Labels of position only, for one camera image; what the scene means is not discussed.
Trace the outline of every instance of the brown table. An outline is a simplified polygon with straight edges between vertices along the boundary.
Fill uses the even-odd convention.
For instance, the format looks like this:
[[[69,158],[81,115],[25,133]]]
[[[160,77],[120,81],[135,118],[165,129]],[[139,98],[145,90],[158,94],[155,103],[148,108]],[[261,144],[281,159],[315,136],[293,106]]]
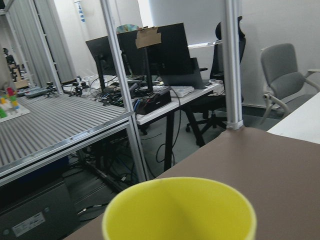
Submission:
[[[257,240],[320,239],[320,145],[255,128],[227,130],[159,178],[202,177],[243,193]],[[102,240],[102,215],[67,240]]]

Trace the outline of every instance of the aluminum profile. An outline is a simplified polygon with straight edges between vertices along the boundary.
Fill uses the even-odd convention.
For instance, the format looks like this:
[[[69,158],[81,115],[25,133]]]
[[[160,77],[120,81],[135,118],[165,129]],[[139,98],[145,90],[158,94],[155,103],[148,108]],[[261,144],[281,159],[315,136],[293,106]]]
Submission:
[[[18,101],[31,113],[0,123],[0,171],[65,139],[120,121],[128,113],[122,107],[103,106],[101,102],[65,94],[21,97]]]

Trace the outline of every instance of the chair base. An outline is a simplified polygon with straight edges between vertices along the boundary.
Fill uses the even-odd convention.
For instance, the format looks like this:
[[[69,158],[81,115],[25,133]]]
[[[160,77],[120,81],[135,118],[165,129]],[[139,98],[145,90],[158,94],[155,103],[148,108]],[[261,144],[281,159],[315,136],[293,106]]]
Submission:
[[[196,121],[196,124],[197,125],[205,124],[205,126],[200,130],[200,133],[204,134],[210,127],[212,127],[213,129],[216,129],[217,126],[220,126],[221,128],[226,129],[227,125],[224,123],[225,121],[227,121],[226,117],[216,116],[215,112],[212,111],[210,118]],[[190,132],[190,126],[191,126],[190,123],[186,125],[186,128],[185,128],[186,132]]]

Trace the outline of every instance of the white label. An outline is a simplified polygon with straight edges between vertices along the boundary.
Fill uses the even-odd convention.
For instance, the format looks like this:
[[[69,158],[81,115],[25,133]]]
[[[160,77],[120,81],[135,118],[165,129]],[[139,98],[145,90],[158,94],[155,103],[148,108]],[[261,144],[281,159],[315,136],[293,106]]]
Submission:
[[[27,220],[20,222],[19,224],[12,227],[12,230],[16,237],[25,234],[26,232],[34,229],[36,226],[44,223],[46,220],[42,212],[37,213],[36,215],[29,217]]]

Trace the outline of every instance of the black desk leg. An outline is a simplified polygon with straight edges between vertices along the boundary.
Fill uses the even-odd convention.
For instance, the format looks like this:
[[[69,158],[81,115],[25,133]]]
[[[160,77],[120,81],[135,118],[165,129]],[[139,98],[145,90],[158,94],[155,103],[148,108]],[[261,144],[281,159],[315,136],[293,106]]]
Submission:
[[[202,137],[202,134],[199,130],[199,127],[198,127],[198,124],[196,122],[196,119],[195,119],[195,116],[194,114],[192,113],[191,109],[189,106],[186,106],[184,109],[184,112],[189,120],[189,123],[191,125],[191,128],[192,128],[192,131],[193,131],[193,134],[195,136],[195,139],[196,139],[196,144],[199,146],[199,147],[202,147],[205,145],[205,141],[204,141],[204,138]]]
[[[172,112],[166,116],[166,131],[165,131],[165,152],[164,152],[164,170],[171,168],[172,163],[172,144],[174,138],[174,120],[175,113]]]

